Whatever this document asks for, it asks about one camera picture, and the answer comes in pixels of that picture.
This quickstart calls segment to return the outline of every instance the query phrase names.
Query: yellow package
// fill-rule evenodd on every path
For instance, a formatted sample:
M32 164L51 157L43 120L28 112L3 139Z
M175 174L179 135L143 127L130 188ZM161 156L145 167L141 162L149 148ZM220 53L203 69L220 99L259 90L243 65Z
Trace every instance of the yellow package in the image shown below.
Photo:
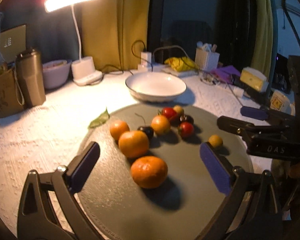
M199 69L197 64L188 57L171 57L166 59L164 63L170 65L173 70L178 72Z

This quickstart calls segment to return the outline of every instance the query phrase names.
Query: pen holder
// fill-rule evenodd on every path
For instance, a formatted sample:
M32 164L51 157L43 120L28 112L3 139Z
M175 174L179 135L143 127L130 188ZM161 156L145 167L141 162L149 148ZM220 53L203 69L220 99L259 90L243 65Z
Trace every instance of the pen holder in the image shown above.
M220 54L216 52L206 52L202 49L197 49L194 62L201 70L209 72L218 67L219 56Z

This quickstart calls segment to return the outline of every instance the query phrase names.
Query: green leaf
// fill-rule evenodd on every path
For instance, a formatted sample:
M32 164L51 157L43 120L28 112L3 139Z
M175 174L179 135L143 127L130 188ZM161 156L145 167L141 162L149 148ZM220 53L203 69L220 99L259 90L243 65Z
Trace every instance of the green leaf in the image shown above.
M88 129L96 128L100 125L103 125L108 121L110 118L110 115L108 113L108 109L106 109L101 115L99 115L95 120L93 120L90 124Z

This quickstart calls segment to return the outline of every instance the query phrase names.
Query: red tomato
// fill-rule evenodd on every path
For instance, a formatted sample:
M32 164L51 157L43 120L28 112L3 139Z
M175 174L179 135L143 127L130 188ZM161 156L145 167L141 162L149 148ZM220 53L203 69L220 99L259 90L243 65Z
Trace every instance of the red tomato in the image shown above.
M172 121L178 117L177 112L172 107L163 108L159 114L164 115L169 121Z
M178 132L181 138L188 138L194 133L194 127L189 122L183 122L178 127Z

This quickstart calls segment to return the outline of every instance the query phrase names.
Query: white bowl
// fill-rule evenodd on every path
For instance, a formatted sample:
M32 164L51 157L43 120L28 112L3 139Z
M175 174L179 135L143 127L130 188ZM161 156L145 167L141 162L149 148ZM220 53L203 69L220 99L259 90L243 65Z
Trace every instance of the white bowl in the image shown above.
M156 103L173 101L187 88L180 78L163 72L136 73L126 79L126 86L134 98Z

